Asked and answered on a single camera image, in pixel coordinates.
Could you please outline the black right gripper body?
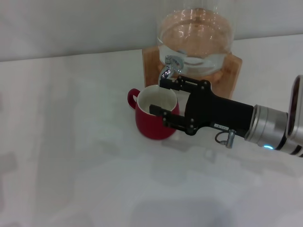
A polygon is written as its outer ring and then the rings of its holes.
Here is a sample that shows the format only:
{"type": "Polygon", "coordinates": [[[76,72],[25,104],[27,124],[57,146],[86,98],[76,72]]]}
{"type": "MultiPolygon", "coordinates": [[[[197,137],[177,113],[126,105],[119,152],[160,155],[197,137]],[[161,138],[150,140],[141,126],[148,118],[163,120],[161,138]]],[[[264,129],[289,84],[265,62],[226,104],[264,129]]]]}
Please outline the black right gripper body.
{"type": "Polygon", "coordinates": [[[190,93],[185,108],[186,134],[195,135],[200,128],[214,128],[215,124],[235,130],[240,137],[250,129],[253,106],[215,95],[209,81],[185,82],[184,90],[190,93]]]}

